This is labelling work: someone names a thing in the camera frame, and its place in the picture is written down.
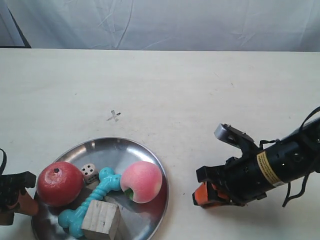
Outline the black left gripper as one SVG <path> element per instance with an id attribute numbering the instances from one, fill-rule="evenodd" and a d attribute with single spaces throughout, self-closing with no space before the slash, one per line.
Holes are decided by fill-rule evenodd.
<path id="1" fill-rule="evenodd" d="M 37 176 L 29 171 L 0 176 L 0 224 L 12 225 L 15 213 L 35 216 L 38 202 L 28 193 L 36 186 Z"/>

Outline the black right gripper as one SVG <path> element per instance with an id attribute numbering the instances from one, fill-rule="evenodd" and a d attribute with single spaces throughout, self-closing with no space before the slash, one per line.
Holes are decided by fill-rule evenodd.
<path id="1" fill-rule="evenodd" d="M 202 166 L 196 170 L 200 186 L 192 194 L 193 204 L 204 209 L 222 206 L 244 207 L 266 197 L 264 191 L 252 192 L 249 168 L 231 157 L 224 165 Z"/>

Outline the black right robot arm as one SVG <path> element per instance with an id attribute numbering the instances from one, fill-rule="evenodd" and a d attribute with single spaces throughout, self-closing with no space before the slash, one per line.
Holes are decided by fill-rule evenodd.
<path id="1" fill-rule="evenodd" d="M 224 165 L 202 166 L 196 170 L 201 184 L 192 194 L 194 205 L 202 208 L 243 207 L 266 198 L 267 192 L 303 178 L 301 192 L 286 194 L 284 203 L 301 197 L 309 175 L 320 171 L 320 121 L 312 120 L 283 139 L 261 140 L 256 145 L 246 133 L 229 124 L 219 124 L 215 137 L 241 150 Z"/>

